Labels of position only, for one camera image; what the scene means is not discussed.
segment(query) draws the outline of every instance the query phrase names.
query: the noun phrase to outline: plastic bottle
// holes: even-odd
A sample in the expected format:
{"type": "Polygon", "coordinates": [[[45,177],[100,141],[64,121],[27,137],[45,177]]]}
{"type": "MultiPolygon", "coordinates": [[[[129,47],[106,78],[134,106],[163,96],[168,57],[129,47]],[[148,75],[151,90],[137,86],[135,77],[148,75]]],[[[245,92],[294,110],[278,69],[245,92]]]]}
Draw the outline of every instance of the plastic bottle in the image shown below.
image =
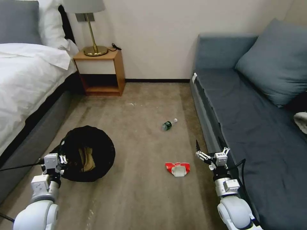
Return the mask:
{"type": "Polygon", "coordinates": [[[178,121],[178,120],[175,118],[173,121],[167,121],[167,122],[165,122],[165,123],[162,125],[162,129],[163,129],[164,131],[169,130],[169,129],[173,126],[173,124],[177,123],[177,121],[178,121]]]}

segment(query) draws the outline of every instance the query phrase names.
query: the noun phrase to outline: black laundry basket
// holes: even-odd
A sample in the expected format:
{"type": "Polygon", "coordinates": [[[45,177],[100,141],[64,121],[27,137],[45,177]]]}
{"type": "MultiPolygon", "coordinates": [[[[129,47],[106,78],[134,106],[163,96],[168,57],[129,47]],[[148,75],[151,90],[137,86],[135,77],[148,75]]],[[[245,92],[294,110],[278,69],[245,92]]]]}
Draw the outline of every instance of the black laundry basket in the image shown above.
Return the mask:
{"type": "Polygon", "coordinates": [[[115,148],[112,140],[102,130],[84,126],[67,133],[52,152],[66,155],[68,167],[63,178],[77,182],[93,182],[103,177],[112,167],[115,159],[115,148]],[[91,149],[91,160],[95,167],[84,171],[85,148],[91,149]]]}

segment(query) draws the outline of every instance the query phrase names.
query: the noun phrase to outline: white tag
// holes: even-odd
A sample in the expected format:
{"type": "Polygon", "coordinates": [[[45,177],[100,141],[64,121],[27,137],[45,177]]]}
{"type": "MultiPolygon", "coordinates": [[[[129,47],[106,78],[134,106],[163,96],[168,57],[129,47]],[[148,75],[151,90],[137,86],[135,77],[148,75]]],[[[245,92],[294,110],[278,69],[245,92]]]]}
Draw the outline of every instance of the white tag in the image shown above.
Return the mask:
{"type": "Polygon", "coordinates": [[[194,73],[194,74],[193,74],[193,77],[192,77],[192,82],[193,82],[193,84],[194,84],[194,81],[195,81],[196,77],[197,77],[197,74],[194,73]]]}

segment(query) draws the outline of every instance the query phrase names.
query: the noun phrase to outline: sofa cushion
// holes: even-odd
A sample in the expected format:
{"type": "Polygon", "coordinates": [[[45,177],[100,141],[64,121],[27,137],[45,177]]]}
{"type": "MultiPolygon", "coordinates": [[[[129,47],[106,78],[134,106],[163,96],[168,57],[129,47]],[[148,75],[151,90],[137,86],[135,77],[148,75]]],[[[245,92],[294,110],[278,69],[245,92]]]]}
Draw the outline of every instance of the sofa cushion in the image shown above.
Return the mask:
{"type": "Polygon", "coordinates": [[[276,105],[307,89],[307,28],[274,19],[236,67],[276,105]]]}

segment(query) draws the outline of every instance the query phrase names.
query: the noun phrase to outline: gray sofa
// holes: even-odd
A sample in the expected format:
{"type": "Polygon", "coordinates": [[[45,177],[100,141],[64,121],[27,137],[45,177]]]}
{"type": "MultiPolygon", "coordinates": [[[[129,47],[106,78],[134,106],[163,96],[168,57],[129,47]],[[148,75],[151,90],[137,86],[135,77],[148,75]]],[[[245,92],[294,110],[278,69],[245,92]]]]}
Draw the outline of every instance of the gray sofa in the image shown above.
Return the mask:
{"type": "MultiPolygon", "coordinates": [[[[234,69],[256,39],[199,36],[198,76],[190,81],[195,107],[208,152],[229,147],[230,167],[246,159],[245,185],[261,227],[306,229],[307,136],[291,111],[275,106],[234,69]]],[[[232,176],[241,178],[238,171],[232,176]]]]}

